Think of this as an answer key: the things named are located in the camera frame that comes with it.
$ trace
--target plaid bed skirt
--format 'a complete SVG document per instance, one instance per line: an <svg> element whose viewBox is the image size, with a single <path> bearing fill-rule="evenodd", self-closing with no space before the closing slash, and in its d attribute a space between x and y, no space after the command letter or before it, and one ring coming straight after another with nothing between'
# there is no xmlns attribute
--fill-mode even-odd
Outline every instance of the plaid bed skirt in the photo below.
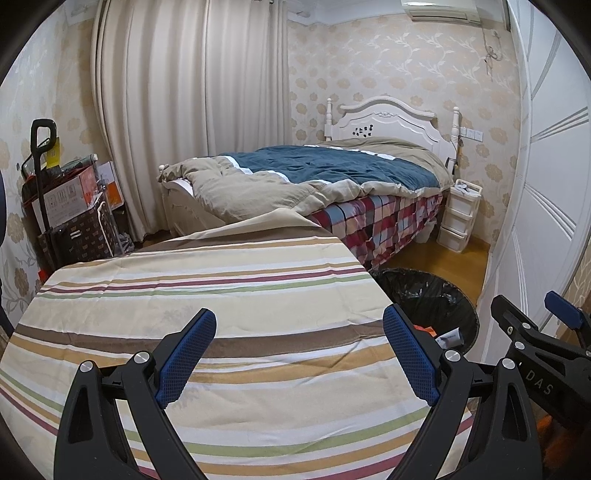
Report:
<svg viewBox="0 0 591 480"><path fill-rule="evenodd" d="M435 218L443 195L407 199L371 195L334 203L308 216L338 237L367 269L402 250Z"/></svg>

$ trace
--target garbage bag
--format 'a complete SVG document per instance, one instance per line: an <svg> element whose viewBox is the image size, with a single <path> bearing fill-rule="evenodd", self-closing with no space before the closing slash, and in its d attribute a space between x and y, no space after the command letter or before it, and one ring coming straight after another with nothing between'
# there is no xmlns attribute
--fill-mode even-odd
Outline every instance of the garbage bag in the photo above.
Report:
<svg viewBox="0 0 591 480"><path fill-rule="evenodd" d="M393 303L398 303L415 325L432 327L437 335L456 328L465 354L476 342L480 323L472 302L454 284L441 277L410 268L385 268L371 272Z"/></svg>

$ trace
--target wooden floor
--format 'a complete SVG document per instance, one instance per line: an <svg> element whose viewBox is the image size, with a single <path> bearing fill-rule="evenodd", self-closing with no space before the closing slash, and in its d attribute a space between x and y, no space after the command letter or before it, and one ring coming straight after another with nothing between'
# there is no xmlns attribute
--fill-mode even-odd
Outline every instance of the wooden floor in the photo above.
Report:
<svg viewBox="0 0 591 480"><path fill-rule="evenodd" d="M460 288L476 305L484 283L489 248L488 244L474 239L458 254L442 247L434 239L426 244L411 242L385 266L414 268L438 275Z"/></svg>

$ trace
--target white plastic drawer unit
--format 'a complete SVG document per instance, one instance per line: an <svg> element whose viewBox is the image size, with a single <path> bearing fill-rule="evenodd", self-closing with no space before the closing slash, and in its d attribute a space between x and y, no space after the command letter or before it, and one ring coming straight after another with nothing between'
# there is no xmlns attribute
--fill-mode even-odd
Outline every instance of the white plastic drawer unit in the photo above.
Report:
<svg viewBox="0 0 591 480"><path fill-rule="evenodd" d="M447 207L464 215L476 216L482 198L482 187L466 180L458 179L449 189Z"/></svg>
<svg viewBox="0 0 591 480"><path fill-rule="evenodd" d="M474 218L476 218L475 214L467 215L453 208L446 207L441 226L462 235L470 235L474 226Z"/></svg>
<svg viewBox="0 0 591 480"><path fill-rule="evenodd" d="M449 250L461 253L466 248L469 238L470 235L466 233L461 235L459 233L452 232L451 230L448 230L444 226L442 226L439 229L437 243L448 248Z"/></svg>

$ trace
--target white cord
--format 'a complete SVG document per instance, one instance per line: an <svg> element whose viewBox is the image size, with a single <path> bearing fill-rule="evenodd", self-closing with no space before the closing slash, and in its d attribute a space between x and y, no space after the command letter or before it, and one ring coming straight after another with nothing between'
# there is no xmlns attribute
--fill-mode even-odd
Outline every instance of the white cord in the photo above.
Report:
<svg viewBox="0 0 591 480"><path fill-rule="evenodd" d="M484 57L484 63L486 64L486 74L491 76L492 81L492 61L501 61L503 59L503 54L495 52L495 49L488 46L486 43L486 35L484 33L484 28L481 27L482 30L482 40L484 41L484 49L486 50L486 56ZM494 36L499 41L499 49L501 50L501 39L499 38L499 34L494 31Z"/></svg>
<svg viewBox="0 0 591 480"><path fill-rule="evenodd" d="M105 243L107 244L107 248L109 249L109 253L111 254L112 257L114 257L113 255L113 251L111 250L111 246L109 245L109 239L107 238L106 234L105 234L105 229L103 228L103 224L100 221L100 211L102 210L102 208L106 205L105 202L101 202L101 204L99 205L96 213L98 215L98 219L99 219L99 226L100 226L100 230L103 232L103 237L105 238Z"/></svg>

